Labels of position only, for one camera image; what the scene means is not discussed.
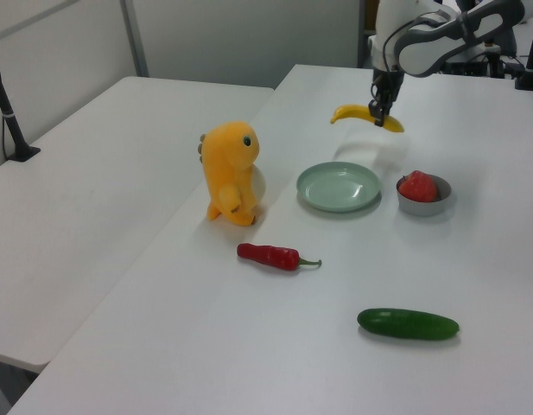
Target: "chili pepper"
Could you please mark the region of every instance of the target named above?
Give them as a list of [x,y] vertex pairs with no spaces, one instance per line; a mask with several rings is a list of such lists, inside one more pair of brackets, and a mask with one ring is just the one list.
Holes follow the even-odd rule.
[[298,251],[291,248],[281,248],[270,245],[252,245],[239,244],[238,256],[245,259],[250,259],[259,264],[275,266],[285,271],[296,270],[299,265],[318,265],[321,266],[321,260],[317,262],[310,262],[302,259]]

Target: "green cucumber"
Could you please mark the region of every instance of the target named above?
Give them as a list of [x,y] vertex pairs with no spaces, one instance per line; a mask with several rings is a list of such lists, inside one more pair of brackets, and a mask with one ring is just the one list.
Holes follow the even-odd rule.
[[370,333],[401,339],[446,340],[460,330],[450,318],[414,310],[368,309],[357,320]]

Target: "bowl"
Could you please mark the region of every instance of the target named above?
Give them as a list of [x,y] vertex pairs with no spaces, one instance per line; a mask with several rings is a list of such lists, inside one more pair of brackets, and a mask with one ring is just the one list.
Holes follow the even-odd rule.
[[434,201],[422,202],[412,201],[411,199],[401,195],[398,191],[399,186],[404,180],[404,177],[397,182],[397,196],[398,206],[407,214],[413,214],[414,216],[434,216],[441,214],[447,208],[449,196],[451,193],[450,184],[444,179],[438,176],[429,175],[435,182],[437,187],[437,197]]

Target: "yellow banana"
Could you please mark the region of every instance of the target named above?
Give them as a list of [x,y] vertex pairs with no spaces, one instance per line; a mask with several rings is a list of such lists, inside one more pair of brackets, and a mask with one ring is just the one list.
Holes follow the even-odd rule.
[[[333,113],[331,123],[342,118],[361,118],[375,123],[375,118],[370,115],[370,110],[365,105],[348,104],[338,107]],[[403,125],[391,115],[385,117],[384,128],[392,132],[404,132]]]

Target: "white table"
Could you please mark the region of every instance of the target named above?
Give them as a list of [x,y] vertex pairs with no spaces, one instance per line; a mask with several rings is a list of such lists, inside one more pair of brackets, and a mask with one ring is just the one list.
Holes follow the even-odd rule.
[[40,372],[202,180],[202,133],[268,88],[126,78],[0,167],[0,361]]
[[[368,101],[370,82],[295,67],[252,120],[258,223],[206,221],[201,183],[10,414],[533,414],[533,94],[407,77],[393,109],[404,134],[330,125],[336,106]],[[352,214],[300,203],[299,172],[332,159],[372,168],[382,199]],[[412,169],[450,181],[446,213],[398,210],[395,183]],[[254,265],[236,258],[242,241],[324,265]],[[383,306],[461,331],[417,342],[359,329],[361,310]]]

